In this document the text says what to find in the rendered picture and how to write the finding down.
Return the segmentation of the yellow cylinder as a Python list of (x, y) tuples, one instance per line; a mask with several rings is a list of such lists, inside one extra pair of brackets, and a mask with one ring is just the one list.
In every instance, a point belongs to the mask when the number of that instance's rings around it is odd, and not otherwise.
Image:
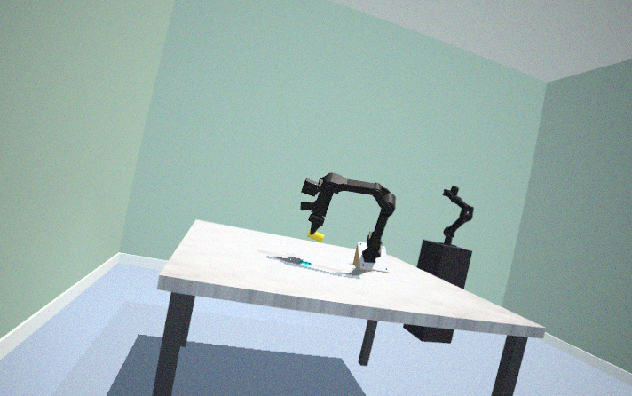
[[(311, 229), (310, 229), (310, 231), (311, 231)], [(312, 239), (314, 239), (314, 240), (316, 240), (318, 242), (322, 242), (323, 237), (324, 237), (323, 234), (319, 234), (319, 233), (315, 232), (313, 235), (310, 235), (310, 231), (309, 231), (307, 237), (310, 237), (310, 238), (312, 238)]]

